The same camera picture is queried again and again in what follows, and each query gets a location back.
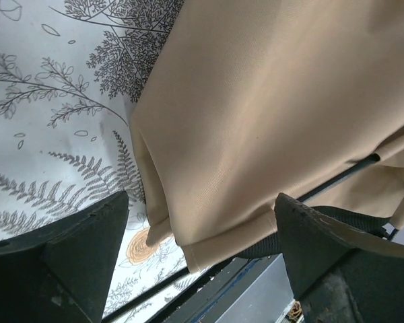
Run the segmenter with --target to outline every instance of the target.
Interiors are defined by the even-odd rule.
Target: beige fabric
[[[274,200],[318,196],[404,226],[404,0],[186,0],[132,117],[148,244],[191,271],[275,232]]]

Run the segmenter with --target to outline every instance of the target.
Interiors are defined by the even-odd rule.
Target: brown circular print
[[[145,243],[148,237],[148,228],[139,231],[127,246],[126,256],[131,264],[140,264],[148,260],[159,248],[159,245],[153,247]]]

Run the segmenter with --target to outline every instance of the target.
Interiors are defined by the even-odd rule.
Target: botanical print tablecloth
[[[125,189],[129,223],[105,314],[182,268],[145,245],[129,116],[183,0],[0,0],[0,240]],[[144,322],[196,276],[128,313]]]

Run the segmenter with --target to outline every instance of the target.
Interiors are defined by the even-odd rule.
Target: blue line
[[[240,273],[232,282],[232,284],[230,284],[228,286],[228,288],[226,288],[223,293],[221,293],[220,295],[217,296],[217,298],[215,300],[213,300],[196,318],[193,319],[193,321],[191,321],[191,323],[197,323],[202,317],[204,317],[204,315],[227,293],[229,292],[229,290],[231,290],[236,284],[237,282],[239,282],[248,272],[249,270],[258,262],[260,261],[260,259],[254,260],[252,261],[247,268],[245,268],[245,270]]]

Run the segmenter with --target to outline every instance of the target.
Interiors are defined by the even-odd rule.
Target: black mesh fabric
[[[313,207],[316,211],[336,219],[340,222],[346,223],[356,229],[368,232],[369,234],[376,234],[383,225],[389,222],[390,218],[372,217],[369,215],[351,212],[337,207]],[[281,246],[277,234],[271,234],[265,239],[253,244],[251,247],[238,253],[236,256],[244,259],[256,259],[267,256],[281,254]]]

